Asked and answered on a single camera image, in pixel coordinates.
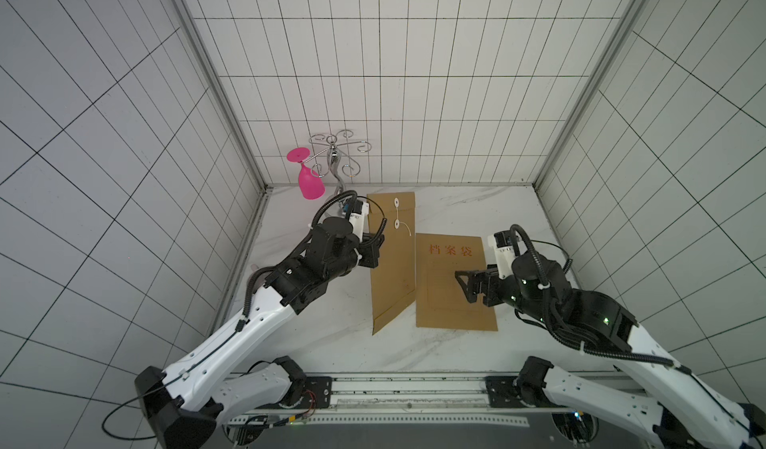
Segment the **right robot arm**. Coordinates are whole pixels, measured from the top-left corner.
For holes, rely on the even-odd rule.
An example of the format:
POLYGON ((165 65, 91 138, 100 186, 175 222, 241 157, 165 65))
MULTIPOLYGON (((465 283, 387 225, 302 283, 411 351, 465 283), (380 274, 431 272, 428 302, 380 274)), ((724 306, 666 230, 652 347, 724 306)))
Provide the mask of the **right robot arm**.
POLYGON ((579 355, 608 360, 644 391, 628 394, 530 356, 514 380, 524 405, 584 411, 665 448, 762 447, 764 411, 712 389, 615 299, 576 289, 565 267, 536 251, 497 255, 484 271, 456 273, 469 303, 510 305, 525 323, 579 355))

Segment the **brown file bag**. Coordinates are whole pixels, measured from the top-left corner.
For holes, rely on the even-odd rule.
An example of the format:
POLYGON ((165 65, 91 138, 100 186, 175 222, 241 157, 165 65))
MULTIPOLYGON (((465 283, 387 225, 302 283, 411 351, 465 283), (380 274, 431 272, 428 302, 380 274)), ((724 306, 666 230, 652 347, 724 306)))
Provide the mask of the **brown file bag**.
POLYGON ((383 218, 379 264, 371 271, 372 334, 379 333, 416 295, 416 197, 414 192, 371 194, 369 227, 383 218))
POLYGON ((418 327, 496 331, 494 309, 470 303, 460 287, 457 271, 486 269, 480 237, 416 235, 416 325, 418 327))

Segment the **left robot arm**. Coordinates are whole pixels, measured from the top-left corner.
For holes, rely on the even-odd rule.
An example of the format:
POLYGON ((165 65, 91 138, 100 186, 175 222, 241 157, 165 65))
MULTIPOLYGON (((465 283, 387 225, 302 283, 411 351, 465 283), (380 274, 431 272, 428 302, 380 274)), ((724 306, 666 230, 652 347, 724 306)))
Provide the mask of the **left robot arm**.
POLYGON ((355 267, 377 267, 385 237, 366 233, 364 221, 356 215, 314 223, 283 261, 251 276, 241 314, 177 362, 150 366, 136 378, 143 415, 161 447, 201 448, 221 425, 247 411, 301 403, 306 375, 288 356, 239 377, 231 373, 322 297, 333 279, 355 267))

